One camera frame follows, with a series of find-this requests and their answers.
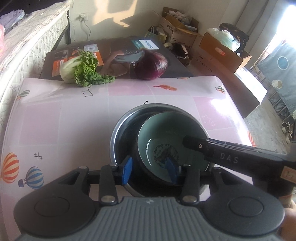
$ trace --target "white mattress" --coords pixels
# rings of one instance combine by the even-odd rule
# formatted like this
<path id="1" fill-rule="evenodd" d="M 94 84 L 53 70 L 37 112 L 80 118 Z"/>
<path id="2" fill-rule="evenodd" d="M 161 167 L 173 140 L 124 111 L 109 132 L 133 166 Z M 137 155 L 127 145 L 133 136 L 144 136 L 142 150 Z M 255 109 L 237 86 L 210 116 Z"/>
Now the white mattress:
<path id="1" fill-rule="evenodd" d="M 68 24 L 67 13 L 73 0 L 56 3 L 33 12 L 4 38 L 0 56 L 0 152 L 10 111 L 22 81 L 38 78 L 47 52 L 51 51 Z M 0 209 L 0 240 L 5 240 Z"/>

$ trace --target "red cabbage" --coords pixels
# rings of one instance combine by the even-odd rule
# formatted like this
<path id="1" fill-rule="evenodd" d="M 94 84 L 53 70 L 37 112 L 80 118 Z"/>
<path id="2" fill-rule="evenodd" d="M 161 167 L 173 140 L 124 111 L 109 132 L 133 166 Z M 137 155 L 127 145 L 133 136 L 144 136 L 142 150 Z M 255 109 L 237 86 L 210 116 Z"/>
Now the red cabbage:
<path id="1" fill-rule="evenodd" d="M 135 73 L 139 79 L 154 80 L 165 72 L 167 66 L 168 61 L 162 54 L 145 50 L 135 64 Z"/>

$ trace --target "green ceramic bowl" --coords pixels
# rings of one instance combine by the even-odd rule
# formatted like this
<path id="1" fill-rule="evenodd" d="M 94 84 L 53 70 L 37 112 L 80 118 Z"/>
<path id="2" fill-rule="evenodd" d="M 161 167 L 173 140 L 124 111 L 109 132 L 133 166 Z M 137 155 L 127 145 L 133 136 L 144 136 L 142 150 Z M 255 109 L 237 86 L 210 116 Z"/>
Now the green ceramic bowl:
<path id="1" fill-rule="evenodd" d="M 186 135 L 208 138 L 201 124 L 184 114 L 162 112 L 148 118 L 138 134 L 138 151 L 145 167 L 156 177 L 171 183 L 165 167 L 169 153 L 179 164 L 198 165 L 205 171 L 209 162 L 202 153 L 189 150 L 182 144 Z"/>

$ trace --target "pink tablecloth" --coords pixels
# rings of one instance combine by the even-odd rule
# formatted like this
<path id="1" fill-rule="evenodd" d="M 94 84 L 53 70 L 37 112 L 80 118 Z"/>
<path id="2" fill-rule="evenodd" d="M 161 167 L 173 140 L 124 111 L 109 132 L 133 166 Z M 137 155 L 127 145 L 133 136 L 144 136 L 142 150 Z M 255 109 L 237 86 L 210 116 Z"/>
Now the pink tablecloth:
<path id="1" fill-rule="evenodd" d="M 116 122 L 146 101 L 171 104 L 189 112 L 210 138 L 254 145 L 222 82 L 214 76 L 117 79 L 90 88 L 26 79 L 12 109 L 1 159 L 1 204 L 10 240 L 20 234 L 13 219 L 16 202 L 78 166 L 94 170 L 108 164 L 109 141 Z M 119 192 L 128 195 L 123 189 Z M 207 190 L 201 199 L 208 195 Z"/>

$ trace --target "sunlight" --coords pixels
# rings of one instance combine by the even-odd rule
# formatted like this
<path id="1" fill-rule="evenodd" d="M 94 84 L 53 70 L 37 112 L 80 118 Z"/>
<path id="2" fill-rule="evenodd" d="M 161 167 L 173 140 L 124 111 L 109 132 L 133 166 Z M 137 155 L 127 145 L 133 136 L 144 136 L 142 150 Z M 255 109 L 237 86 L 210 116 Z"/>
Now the sunlight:
<path id="1" fill-rule="evenodd" d="M 295 12 L 295 5 L 290 5 L 286 9 L 282 19 L 279 22 L 276 34 L 269 44 L 269 53 L 271 53 L 281 43 L 282 40 L 287 40 L 287 42 L 296 49 L 296 32 L 294 30 L 294 25 L 296 23 Z"/>
<path id="2" fill-rule="evenodd" d="M 133 3 L 129 10 L 116 13 L 108 13 L 109 0 L 94 0 L 94 3 L 97 7 L 97 11 L 93 18 L 93 25 L 100 23 L 105 19 L 113 18 L 114 23 L 117 23 L 123 27 L 129 27 L 128 24 L 121 22 L 121 20 L 131 17 L 135 14 L 137 1 L 138 0 L 133 0 Z"/>
<path id="3" fill-rule="evenodd" d="M 225 118 L 233 121 L 234 127 L 238 133 L 246 133 L 246 126 L 241 122 L 241 116 L 236 108 L 229 108 L 229 105 L 234 105 L 230 99 L 213 99 L 211 105 L 219 112 L 220 118 Z M 242 143 L 248 143 L 250 140 L 247 135 L 240 135 Z"/>

